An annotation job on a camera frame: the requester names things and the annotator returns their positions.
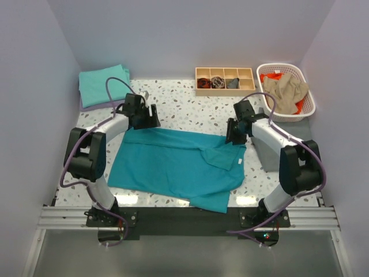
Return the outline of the teal t shirt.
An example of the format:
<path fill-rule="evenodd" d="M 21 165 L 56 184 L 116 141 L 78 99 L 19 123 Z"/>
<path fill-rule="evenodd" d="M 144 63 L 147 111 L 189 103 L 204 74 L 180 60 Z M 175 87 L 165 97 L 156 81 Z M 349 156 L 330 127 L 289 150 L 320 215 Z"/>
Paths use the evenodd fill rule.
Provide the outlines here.
<path fill-rule="evenodd" d="M 224 136 L 170 129 L 127 131 L 108 185 L 178 199 L 192 207 L 227 213 L 231 191 L 244 181 L 245 145 Z"/>

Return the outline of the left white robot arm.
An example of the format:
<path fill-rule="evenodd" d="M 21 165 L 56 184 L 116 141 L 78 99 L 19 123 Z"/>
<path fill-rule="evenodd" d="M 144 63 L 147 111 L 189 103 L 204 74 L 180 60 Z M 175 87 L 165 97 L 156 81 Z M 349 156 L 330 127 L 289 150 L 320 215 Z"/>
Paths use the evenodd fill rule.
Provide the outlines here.
<path fill-rule="evenodd" d="M 60 186 L 67 188 L 64 177 L 70 173 L 75 184 L 85 186 L 95 210 L 101 210 L 99 219 L 106 226 L 119 221 L 116 198 L 108 188 L 104 172 L 107 164 L 106 146 L 112 139 L 128 130 L 156 128 L 160 126 L 155 104 L 148 104 L 146 97 L 129 93 L 124 103 L 113 108 L 112 115 L 86 129 L 73 128 L 63 162 Z"/>

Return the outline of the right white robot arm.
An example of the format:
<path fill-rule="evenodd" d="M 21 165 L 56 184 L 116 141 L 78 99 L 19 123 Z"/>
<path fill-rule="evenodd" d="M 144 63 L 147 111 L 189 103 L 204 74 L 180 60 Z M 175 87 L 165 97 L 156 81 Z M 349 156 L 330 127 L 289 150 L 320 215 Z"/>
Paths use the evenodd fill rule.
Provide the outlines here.
<path fill-rule="evenodd" d="M 300 193 L 311 191 L 326 181 L 319 148 L 315 141 L 303 141 L 277 126 L 264 113 L 255 113 L 248 100 L 234 104 L 236 118 L 227 122 L 225 142 L 245 144 L 247 138 L 263 141 L 279 156 L 279 184 L 259 201 L 256 217 L 269 227 Z"/>

